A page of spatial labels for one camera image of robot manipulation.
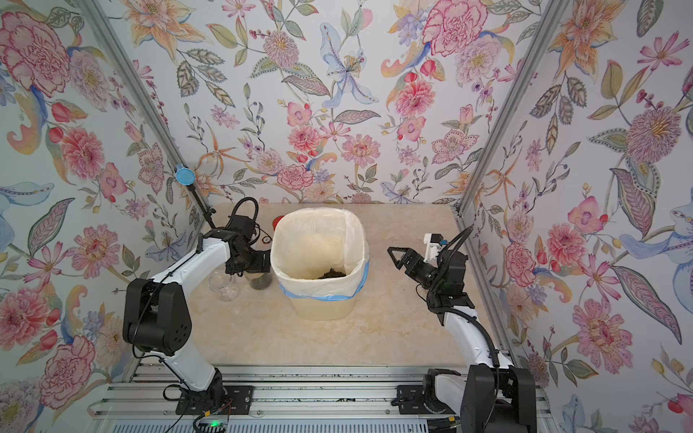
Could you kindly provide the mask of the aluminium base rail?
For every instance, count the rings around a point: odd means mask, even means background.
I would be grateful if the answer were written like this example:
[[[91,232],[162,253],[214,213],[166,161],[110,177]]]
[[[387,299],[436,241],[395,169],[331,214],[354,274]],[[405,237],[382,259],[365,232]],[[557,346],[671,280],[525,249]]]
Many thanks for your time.
[[[218,364],[227,385],[254,389],[245,420],[400,420],[392,401],[400,385],[422,383],[428,366],[382,364]],[[106,388],[93,409],[88,432],[113,432],[120,422],[151,421],[160,431],[189,429],[176,414],[174,375],[150,359],[130,368],[126,380]]]

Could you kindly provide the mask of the aluminium corner post right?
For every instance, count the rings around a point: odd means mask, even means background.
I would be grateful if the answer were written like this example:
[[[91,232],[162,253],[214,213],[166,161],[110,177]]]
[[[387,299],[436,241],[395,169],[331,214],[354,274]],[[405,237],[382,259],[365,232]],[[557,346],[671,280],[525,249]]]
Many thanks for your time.
[[[500,108],[499,115],[491,129],[487,142],[482,148],[479,160],[474,166],[467,190],[455,207],[456,215],[459,218],[463,218],[465,213],[471,209],[474,196],[478,192],[484,178],[484,173],[492,162],[494,153],[501,144],[505,131],[516,117],[515,112],[519,108],[526,91],[530,88],[533,74],[541,63],[541,58],[548,49],[554,32],[559,29],[561,18],[567,7],[568,1],[548,2],[547,9],[538,22],[538,29],[532,38],[529,49],[523,57],[523,66],[520,68],[514,84],[510,87],[510,91]]]

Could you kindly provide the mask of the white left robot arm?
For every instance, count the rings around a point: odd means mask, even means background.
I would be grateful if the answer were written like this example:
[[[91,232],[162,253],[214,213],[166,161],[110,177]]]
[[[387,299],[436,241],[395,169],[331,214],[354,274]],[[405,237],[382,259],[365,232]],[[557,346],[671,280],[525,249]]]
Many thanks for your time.
[[[270,272],[270,252],[254,249],[263,233],[258,214],[259,202],[243,198],[234,206],[227,225],[212,225],[167,270],[127,286],[123,339],[135,355],[159,359],[177,377],[185,405],[180,414],[211,414],[232,402],[222,373],[191,341],[188,297],[218,269],[226,276]]]

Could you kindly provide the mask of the black round-base stand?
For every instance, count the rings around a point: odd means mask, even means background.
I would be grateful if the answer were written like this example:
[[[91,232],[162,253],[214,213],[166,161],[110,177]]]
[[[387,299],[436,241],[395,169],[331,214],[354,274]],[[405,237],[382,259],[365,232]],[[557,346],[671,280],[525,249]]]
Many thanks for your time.
[[[216,213],[216,210],[213,209],[213,207],[211,207],[207,200],[203,197],[195,172],[184,164],[179,163],[175,165],[174,177],[176,182],[180,183],[180,185],[185,187],[187,191],[191,193],[209,227],[211,229],[215,229],[217,226],[213,220],[213,215]]]

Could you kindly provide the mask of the cream trash bin with liner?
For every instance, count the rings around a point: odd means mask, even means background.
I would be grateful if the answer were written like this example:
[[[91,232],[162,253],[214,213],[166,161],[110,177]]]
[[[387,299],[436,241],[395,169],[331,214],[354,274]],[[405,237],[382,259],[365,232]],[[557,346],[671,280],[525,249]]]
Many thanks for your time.
[[[346,209],[310,207],[274,229],[271,265],[284,296],[307,320],[344,319],[366,286],[370,251],[360,219]]]

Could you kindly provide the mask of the beige lid tea jar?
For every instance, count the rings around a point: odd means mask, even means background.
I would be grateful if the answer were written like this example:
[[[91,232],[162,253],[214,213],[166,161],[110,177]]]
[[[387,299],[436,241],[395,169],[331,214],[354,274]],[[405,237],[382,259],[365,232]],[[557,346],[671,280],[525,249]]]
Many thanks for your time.
[[[273,276],[270,272],[258,272],[257,274],[249,272],[245,277],[247,278],[250,288],[253,290],[268,289],[273,281]]]

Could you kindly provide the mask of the aluminium corner post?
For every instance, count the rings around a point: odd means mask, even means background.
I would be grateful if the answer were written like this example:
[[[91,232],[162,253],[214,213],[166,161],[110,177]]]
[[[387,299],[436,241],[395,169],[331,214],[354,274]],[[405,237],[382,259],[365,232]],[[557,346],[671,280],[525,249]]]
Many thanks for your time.
[[[77,0],[75,4],[86,23],[91,26],[97,40],[102,45],[102,50],[108,56],[108,59],[112,61],[113,68],[130,90],[138,112],[146,124],[153,130],[155,137],[158,139],[169,161],[173,164],[173,167],[177,168],[178,165],[188,167],[168,127],[150,99],[147,86],[140,79],[135,66],[120,43],[99,2]]]
[[[523,66],[520,68],[514,84],[510,87],[510,91],[500,108],[499,115],[491,129],[487,142],[482,148],[479,160],[474,166],[467,190],[455,207],[456,215],[459,218],[463,218],[465,213],[471,209],[474,196],[478,192],[484,178],[484,173],[492,162],[494,153],[501,144],[505,131],[516,117],[515,112],[519,108],[526,91],[530,88],[533,74],[541,63],[541,58],[548,49],[554,32],[559,29],[561,18],[567,7],[568,1],[548,2],[547,9],[538,22],[538,29],[532,38],[529,49],[523,57]]]

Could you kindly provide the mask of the aluminium corner post left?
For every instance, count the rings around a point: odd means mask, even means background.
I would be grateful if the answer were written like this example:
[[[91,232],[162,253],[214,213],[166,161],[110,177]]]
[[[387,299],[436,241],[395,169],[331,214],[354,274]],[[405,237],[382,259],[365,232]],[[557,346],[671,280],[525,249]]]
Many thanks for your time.
[[[120,43],[99,2],[77,0],[75,4],[86,23],[91,26],[97,40],[102,45],[102,50],[108,56],[108,59],[112,61],[113,68],[130,90],[138,112],[146,124],[153,130],[155,137],[158,139],[169,161],[173,164],[173,167],[177,168],[178,165],[188,167],[168,127],[150,99],[147,86],[140,79],[135,66]]]

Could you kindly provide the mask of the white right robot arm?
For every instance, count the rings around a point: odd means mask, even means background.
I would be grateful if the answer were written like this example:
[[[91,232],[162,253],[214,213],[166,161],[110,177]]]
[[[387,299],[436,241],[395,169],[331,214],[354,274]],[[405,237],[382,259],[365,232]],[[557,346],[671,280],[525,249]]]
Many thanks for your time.
[[[392,404],[402,414],[433,415],[430,430],[535,432],[536,382],[496,346],[465,290],[468,258],[461,247],[471,232],[466,227],[450,241],[429,234],[425,254],[395,246],[387,250],[395,267],[425,290],[427,309],[452,335],[468,367],[467,373],[431,368],[422,385],[399,387]]]

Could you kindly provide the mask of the clear glass tea jar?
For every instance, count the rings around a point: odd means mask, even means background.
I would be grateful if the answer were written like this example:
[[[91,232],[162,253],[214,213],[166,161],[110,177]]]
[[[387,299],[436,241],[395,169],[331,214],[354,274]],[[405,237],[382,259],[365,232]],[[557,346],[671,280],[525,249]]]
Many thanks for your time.
[[[240,292],[236,277],[227,274],[222,267],[215,269],[209,276],[209,289],[225,302],[234,301]]]

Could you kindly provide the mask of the red lid tea jar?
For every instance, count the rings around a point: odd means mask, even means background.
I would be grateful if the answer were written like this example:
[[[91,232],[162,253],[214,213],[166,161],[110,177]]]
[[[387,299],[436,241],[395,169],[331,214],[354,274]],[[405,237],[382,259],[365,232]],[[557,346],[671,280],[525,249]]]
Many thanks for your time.
[[[279,222],[283,219],[283,217],[284,217],[284,216],[277,216],[277,217],[274,219],[274,221],[273,221],[273,223],[272,223],[272,226],[273,226],[273,229],[274,229],[274,230],[276,230],[277,225],[278,225]]]

